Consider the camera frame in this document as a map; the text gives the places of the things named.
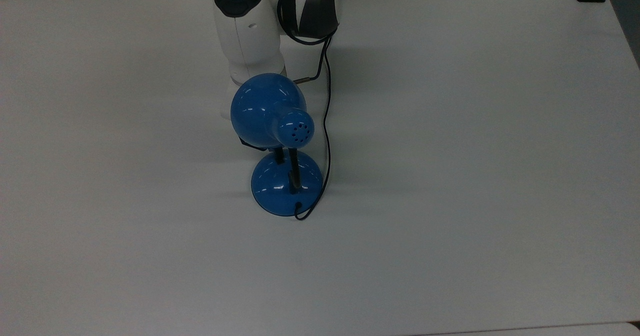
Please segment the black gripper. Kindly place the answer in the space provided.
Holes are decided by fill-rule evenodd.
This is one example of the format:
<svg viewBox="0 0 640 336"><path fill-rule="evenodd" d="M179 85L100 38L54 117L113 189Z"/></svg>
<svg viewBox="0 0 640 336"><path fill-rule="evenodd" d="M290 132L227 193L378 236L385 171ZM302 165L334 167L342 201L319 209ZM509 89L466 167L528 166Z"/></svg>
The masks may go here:
<svg viewBox="0 0 640 336"><path fill-rule="evenodd" d="M256 150L259 150L259 151L267 151L268 150L268 148L254 146L254 145L250 144L249 142L246 142L245 140L243 140L241 137L238 137L238 139L240 140L240 142L241 142L241 144L243 146L247 146L249 148L256 149ZM282 148L274 148L273 149L273 157L274 157L274 160L275 160L276 164L280 165L280 164L284 163L285 162L284 150Z"/></svg>

